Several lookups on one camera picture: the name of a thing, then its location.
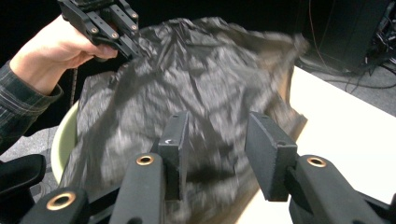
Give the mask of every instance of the plaid sleeve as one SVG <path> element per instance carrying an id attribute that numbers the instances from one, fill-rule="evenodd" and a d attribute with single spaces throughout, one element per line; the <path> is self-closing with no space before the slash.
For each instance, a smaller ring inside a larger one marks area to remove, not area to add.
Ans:
<path id="1" fill-rule="evenodd" d="M 50 96 L 33 90 L 11 71 L 8 61 L 0 69 L 0 155 L 62 94 L 58 85 Z"/>

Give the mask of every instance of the human hand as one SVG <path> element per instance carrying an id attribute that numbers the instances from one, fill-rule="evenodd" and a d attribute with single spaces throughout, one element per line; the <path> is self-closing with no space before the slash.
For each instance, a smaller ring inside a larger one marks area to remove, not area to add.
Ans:
<path id="1" fill-rule="evenodd" d="M 66 69 L 76 68 L 94 56 L 115 58 L 117 51 L 93 45 L 60 16 L 20 49 L 10 67 L 32 88 L 48 95 Z"/>

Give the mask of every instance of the white table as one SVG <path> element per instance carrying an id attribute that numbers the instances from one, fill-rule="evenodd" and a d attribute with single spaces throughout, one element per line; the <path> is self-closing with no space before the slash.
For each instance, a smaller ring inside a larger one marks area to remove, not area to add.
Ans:
<path id="1" fill-rule="evenodd" d="M 291 106 L 308 118 L 299 155 L 331 161 L 356 190 L 384 203 L 396 193 L 396 118 L 295 68 Z M 292 223 L 289 203 L 268 203 L 259 191 L 238 223 Z"/>

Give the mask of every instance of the black plastic bag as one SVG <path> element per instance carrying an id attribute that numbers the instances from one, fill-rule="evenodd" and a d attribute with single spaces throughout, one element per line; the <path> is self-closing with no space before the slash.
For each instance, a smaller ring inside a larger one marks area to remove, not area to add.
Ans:
<path id="1" fill-rule="evenodd" d="M 130 159 L 150 150 L 168 118 L 189 110 L 187 192 L 166 205 L 166 222 L 234 223 L 258 190 L 244 153 L 248 112 L 269 115 L 294 138 L 304 126 L 288 100 L 306 43 L 219 18 L 168 21 L 135 41 L 141 58 L 86 80 L 78 145 L 61 187 L 94 197 L 119 185 Z"/>

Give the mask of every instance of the person's arm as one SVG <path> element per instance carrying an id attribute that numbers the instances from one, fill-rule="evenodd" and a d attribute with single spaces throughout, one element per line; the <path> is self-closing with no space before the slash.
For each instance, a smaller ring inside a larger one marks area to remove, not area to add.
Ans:
<path id="1" fill-rule="evenodd" d="M 62 17 L 44 27 L 0 69 L 0 155 L 11 147 L 57 100 L 57 83 L 69 68 L 117 51 L 95 46 Z"/>

